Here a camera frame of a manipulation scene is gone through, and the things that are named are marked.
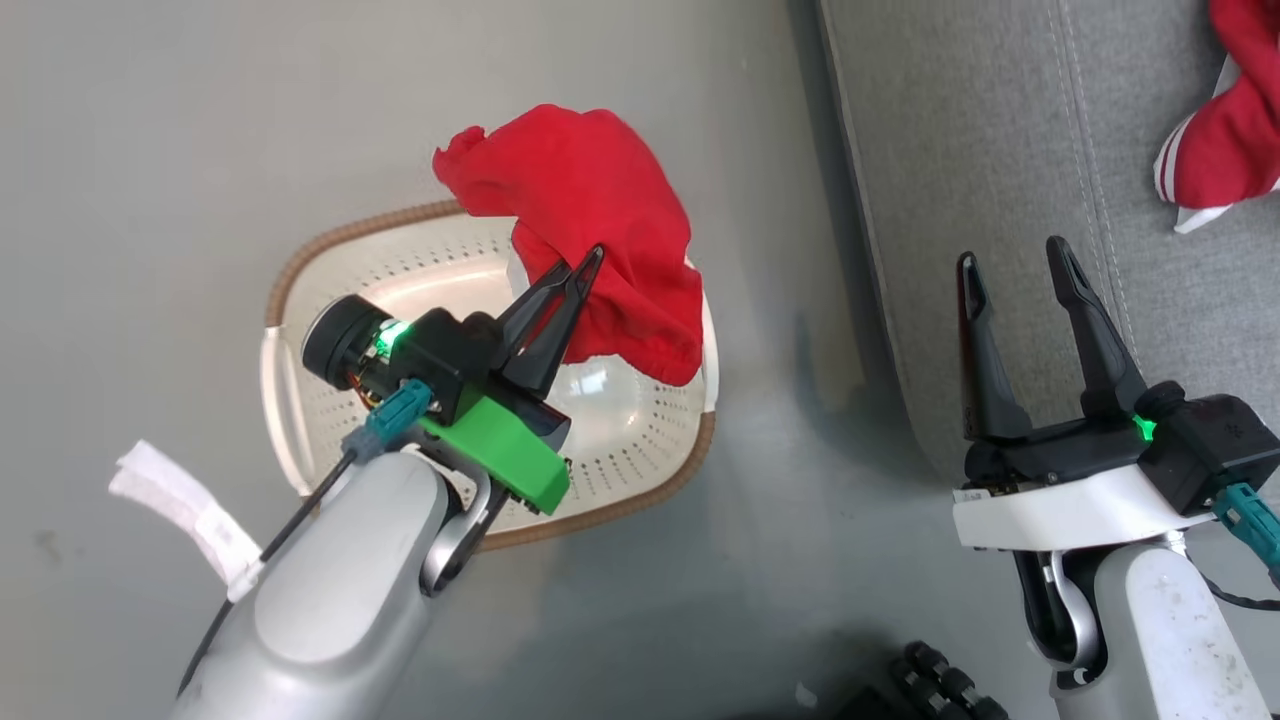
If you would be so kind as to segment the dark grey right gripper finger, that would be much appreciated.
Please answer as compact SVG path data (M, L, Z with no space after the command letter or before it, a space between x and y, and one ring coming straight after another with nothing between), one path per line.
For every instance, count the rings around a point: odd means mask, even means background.
M1135 415L1135 402L1147 391L1134 357L1100 296L1093 291L1070 243L1060 236L1046 240L1055 297L1068 313L1075 340L1087 418Z
M975 254L964 252L957 259L956 287L964 436L970 441L1028 436L1030 418L1016 401L1005 370L992 332L995 310Z

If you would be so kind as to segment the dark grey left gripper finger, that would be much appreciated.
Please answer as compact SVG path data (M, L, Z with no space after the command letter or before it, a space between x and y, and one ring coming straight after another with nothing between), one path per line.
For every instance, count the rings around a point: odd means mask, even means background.
M568 263L557 263L498 316L507 348L524 348L548 324L571 328L580 313L580 288Z
M548 324L524 348L507 348L502 341L500 377L508 384L536 397L549 395L604 259L605 249L596 245L588 251L579 265L571 266L580 288L580 313L571 328L561 329Z

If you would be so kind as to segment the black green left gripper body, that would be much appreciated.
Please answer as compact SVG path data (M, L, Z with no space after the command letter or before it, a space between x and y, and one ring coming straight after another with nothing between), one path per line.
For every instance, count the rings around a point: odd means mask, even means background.
M431 310L415 322L415 377L431 391L425 423L535 512L552 515L570 488L559 456L570 419L500 377L498 318Z

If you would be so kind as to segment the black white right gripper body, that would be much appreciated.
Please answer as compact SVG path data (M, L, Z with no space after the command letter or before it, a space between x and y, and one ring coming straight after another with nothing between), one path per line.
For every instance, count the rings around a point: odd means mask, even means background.
M1052 552L1126 544L1207 523L1178 512L1140 470L1153 424L1083 418L1039 429L1025 415L963 414L966 484L955 491L960 544Z

